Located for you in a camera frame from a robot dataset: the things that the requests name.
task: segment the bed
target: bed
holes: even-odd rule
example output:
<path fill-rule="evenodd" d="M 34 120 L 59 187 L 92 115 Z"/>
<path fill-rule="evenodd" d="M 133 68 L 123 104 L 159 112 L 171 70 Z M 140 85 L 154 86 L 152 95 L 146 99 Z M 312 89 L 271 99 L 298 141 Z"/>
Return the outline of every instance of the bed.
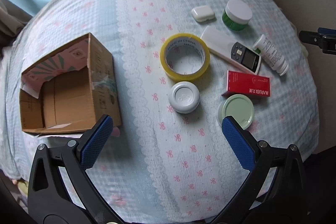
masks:
<path fill-rule="evenodd" d="M 28 180 L 38 144 L 51 147 L 69 140 L 21 131 L 20 76 L 46 53 L 91 32 L 114 56 L 123 120 L 120 137 L 109 139 L 94 167 L 87 170 L 95 187 L 127 222 L 189 222 L 216 215 L 248 174 L 216 121 L 226 72 L 234 68 L 212 55 L 208 71 L 195 82 L 201 105 L 180 115 L 168 103 L 166 94 L 174 82 L 164 74 L 158 59 L 162 42 L 169 36 L 202 34 L 207 24 L 195 22 L 190 11 L 204 4 L 217 17 L 209 25 L 247 46 L 265 33 L 286 57 L 290 69 L 285 77 L 262 63 L 259 74 L 271 79 L 271 97 L 254 103 L 255 118 L 248 130 L 272 146 L 294 143 L 303 160 L 307 159 L 318 143 L 319 115 L 316 87 L 296 32 L 272 0 L 243 0 L 253 18 L 246 29 L 232 32 L 221 20 L 227 1 L 52 0 L 13 46 L 4 50 L 0 168 L 12 179 Z M 62 172 L 73 201 L 80 205 Z M 260 194 L 267 191 L 273 172 Z"/>

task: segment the tape roll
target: tape roll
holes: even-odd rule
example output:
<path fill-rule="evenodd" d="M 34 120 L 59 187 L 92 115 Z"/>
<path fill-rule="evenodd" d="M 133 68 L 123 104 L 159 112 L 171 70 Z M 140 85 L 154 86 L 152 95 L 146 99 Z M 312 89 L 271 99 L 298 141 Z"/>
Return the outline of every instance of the tape roll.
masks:
<path fill-rule="evenodd" d="M 194 73 L 181 74 L 174 71 L 167 62 L 167 57 L 173 54 L 178 47 L 190 47 L 194 50 L 202 60 L 201 67 Z M 200 77 L 208 68 L 210 62 L 210 52 L 207 45 L 199 37 L 190 33 L 178 33 L 169 37 L 161 47 L 160 61 L 163 69 L 169 78 L 174 81 L 192 81 Z"/>

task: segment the patterned bedsheet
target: patterned bedsheet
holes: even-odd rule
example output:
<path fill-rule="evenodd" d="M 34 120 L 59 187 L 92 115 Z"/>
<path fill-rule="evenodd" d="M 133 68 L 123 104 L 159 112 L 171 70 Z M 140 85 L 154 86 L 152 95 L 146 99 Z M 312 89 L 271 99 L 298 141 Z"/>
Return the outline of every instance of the patterned bedsheet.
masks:
<path fill-rule="evenodd" d="M 190 11 L 205 4 L 217 17 L 209 25 L 247 46 L 265 33 L 285 55 L 290 69 L 284 77 L 262 63 L 259 74 L 271 79 L 271 97 L 255 102 L 255 118 L 248 130 L 272 146 L 295 143 L 305 160 L 317 145 L 319 116 L 315 84 L 296 33 L 272 0 L 243 0 L 253 10 L 253 18 L 245 30 L 232 32 L 221 20 L 227 1 L 52 0 L 21 32 L 1 63 L 1 169 L 13 179 L 28 180 L 39 143 L 50 147 L 68 141 L 21 131 L 20 74 L 45 54 L 92 32 L 114 56 L 123 120 L 120 137 L 110 138 L 94 167 L 87 170 L 95 187 L 127 222 L 189 222 L 216 215 L 248 174 L 216 121 L 231 67 L 211 56 L 209 69 L 195 82 L 200 106 L 180 115 L 169 105 L 167 92 L 174 83 L 158 58 L 169 36 L 202 34 L 207 24 L 195 22 Z M 66 172 L 62 173 L 79 204 Z"/>

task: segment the light green lid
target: light green lid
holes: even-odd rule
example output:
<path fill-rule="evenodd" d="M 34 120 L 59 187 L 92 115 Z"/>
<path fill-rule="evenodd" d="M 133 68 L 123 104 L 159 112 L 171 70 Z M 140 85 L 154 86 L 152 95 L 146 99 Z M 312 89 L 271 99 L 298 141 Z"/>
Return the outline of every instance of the light green lid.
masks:
<path fill-rule="evenodd" d="M 254 117 L 254 108 L 251 100 L 242 94 L 230 96 L 219 106 L 217 120 L 220 126 L 226 116 L 232 116 L 243 129 L 247 129 Z"/>

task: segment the red box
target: red box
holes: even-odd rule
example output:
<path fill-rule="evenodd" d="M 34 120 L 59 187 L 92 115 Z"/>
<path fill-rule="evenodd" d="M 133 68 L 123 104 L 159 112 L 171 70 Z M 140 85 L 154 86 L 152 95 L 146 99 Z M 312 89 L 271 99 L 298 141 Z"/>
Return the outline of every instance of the red box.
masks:
<path fill-rule="evenodd" d="M 269 97 L 269 78 L 228 70 L 226 90 L 222 95 L 231 95 L 235 93 Z"/>

